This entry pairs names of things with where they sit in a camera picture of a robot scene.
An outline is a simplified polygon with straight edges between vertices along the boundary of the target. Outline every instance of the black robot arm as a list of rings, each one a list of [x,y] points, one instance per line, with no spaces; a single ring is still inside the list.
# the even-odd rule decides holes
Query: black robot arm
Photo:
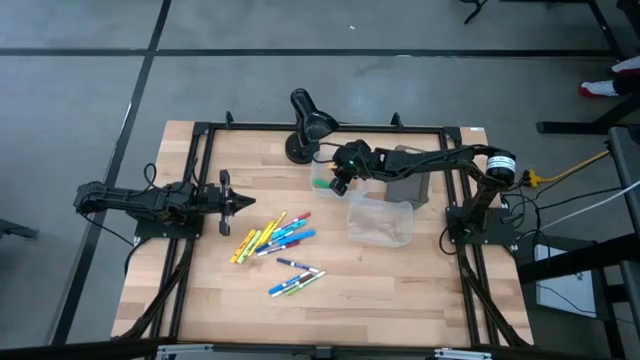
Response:
[[[200,188],[190,182],[174,182],[162,188],[132,190],[111,188],[93,181],[78,187],[73,206],[83,215],[107,209],[123,210],[138,222],[163,229],[160,234],[181,226],[189,228],[194,219],[219,213],[222,216],[220,233],[227,236],[229,216],[254,202],[255,199],[236,194],[231,189],[229,173],[223,170],[220,172],[220,186],[205,184]]]
[[[477,155],[489,158],[487,173],[473,162]],[[486,145],[463,146],[453,150],[410,154],[405,151],[371,148],[363,140],[349,142],[333,155],[335,178],[331,189],[344,195],[354,178],[391,182],[411,174],[444,170],[464,170],[478,184],[478,191],[465,200],[460,221],[471,233],[485,231],[486,212],[498,192],[507,190],[515,178],[515,156]]]

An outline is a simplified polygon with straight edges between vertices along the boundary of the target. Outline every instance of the gray floor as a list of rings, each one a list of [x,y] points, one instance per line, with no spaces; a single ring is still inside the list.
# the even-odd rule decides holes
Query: gray floor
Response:
[[[611,1],[599,2],[624,49],[637,40]],[[160,0],[0,2],[0,47],[145,48]],[[603,49],[586,5],[490,1],[472,25],[454,0],[174,0],[161,48]],[[0,243],[0,348],[47,341],[85,222],[71,202],[77,185],[105,174],[142,59],[0,57],[0,217],[41,230],[37,242]],[[305,87],[341,121],[482,126],[492,144],[518,156],[521,169],[556,174],[603,150],[605,137],[542,136],[540,120],[587,121],[616,102],[576,92],[607,77],[607,60],[375,57],[156,58],[118,185],[143,186],[167,120],[293,122],[289,93]],[[637,121],[632,116],[630,121]],[[605,160],[543,196],[541,204],[619,185]],[[585,204],[549,210],[543,222]],[[532,226],[533,218],[525,227]],[[599,226],[593,224],[599,220]],[[106,225],[131,234],[133,221],[110,212]],[[604,240],[630,231],[623,201],[549,233]],[[100,239],[70,341],[107,339],[127,247]],[[619,281],[616,269],[610,280]],[[624,306],[618,317],[630,318]],[[587,354],[608,350],[597,322],[532,311],[536,343]],[[621,324],[628,354],[635,330]],[[220,355],[217,358],[232,358]]]

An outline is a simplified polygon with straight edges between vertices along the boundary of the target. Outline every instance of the yellow marker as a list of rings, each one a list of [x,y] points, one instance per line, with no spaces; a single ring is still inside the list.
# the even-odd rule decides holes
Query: yellow marker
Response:
[[[255,248],[258,239],[260,239],[260,235],[262,235],[262,230],[258,230],[258,232],[253,235],[253,239],[251,239],[249,245],[247,245],[247,247],[242,251],[242,254],[238,258],[238,264],[242,264],[247,259],[247,257],[249,257],[249,250],[251,248]]]
[[[280,215],[280,218],[278,220],[276,220],[276,223],[273,224],[273,226],[271,227],[271,229],[269,229],[269,231],[267,231],[266,235],[263,236],[262,239],[260,239],[260,241],[258,241],[258,246],[260,245],[264,245],[267,240],[269,240],[269,238],[271,237],[271,234],[273,234],[273,232],[275,231],[275,229],[278,228],[278,225],[280,225],[280,223],[282,222],[282,219],[284,219],[284,217],[287,215],[286,211],[283,211],[282,214]]]
[[[251,229],[251,231],[249,231],[249,235],[247,235],[247,237],[244,238],[244,241],[242,242],[242,244],[240,244],[240,247],[236,250],[236,252],[233,254],[231,259],[229,259],[229,261],[231,261],[232,264],[236,263],[236,260],[238,260],[238,258],[240,257],[244,249],[247,248],[247,245],[249,245],[249,242],[251,241],[251,239],[253,239],[253,235],[255,234],[256,234],[256,231],[254,229]]]
[[[271,231],[273,231],[273,221],[269,221],[267,226],[264,228],[264,231],[262,232],[262,236],[260,236],[260,239],[258,239],[258,241],[255,244],[253,244],[253,246],[251,246],[251,249],[249,249],[249,256],[253,255],[253,252],[256,251],[258,244],[264,242],[265,239],[267,238],[266,237],[267,233],[270,233]]]

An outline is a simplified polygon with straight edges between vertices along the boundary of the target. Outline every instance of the transparent plastic box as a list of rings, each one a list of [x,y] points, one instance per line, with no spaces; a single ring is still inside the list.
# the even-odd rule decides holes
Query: transparent plastic box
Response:
[[[412,221],[409,202],[392,203],[358,194],[350,199],[347,233],[355,241],[400,247],[411,242]]]

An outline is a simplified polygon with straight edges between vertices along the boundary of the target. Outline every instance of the green marker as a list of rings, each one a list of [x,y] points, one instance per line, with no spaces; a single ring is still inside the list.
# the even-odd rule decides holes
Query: green marker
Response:
[[[319,189],[328,189],[329,182],[324,181],[322,179],[313,179],[313,185],[315,185]]]
[[[303,287],[305,287],[308,284],[311,284],[312,282],[314,282],[317,279],[321,278],[326,273],[327,273],[326,271],[319,272],[319,273],[316,274],[316,276],[314,276],[311,279],[303,282],[300,285],[297,285],[296,287],[290,289],[289,291],[285,292],[284,294],[287,295],[287,296],[293,295],[293,294],[297,293],[298,291],[300,291],[300,289],[302,289]]]
[[[260,239],[260,235],[262,235],[262,230],[258,230],[258,232],[256,232],[255,235],[253,235],[253,239],[251,239],[251,241],[249,242],[249,245],[247,245],[247,247],[242,252],[242,255],[240,255],[240,257],[238,258],[238,261],[237,261],[238,264],[242,264],[247,259],[247,257],[249,257],[249,251],[258,242],[258,239]]]

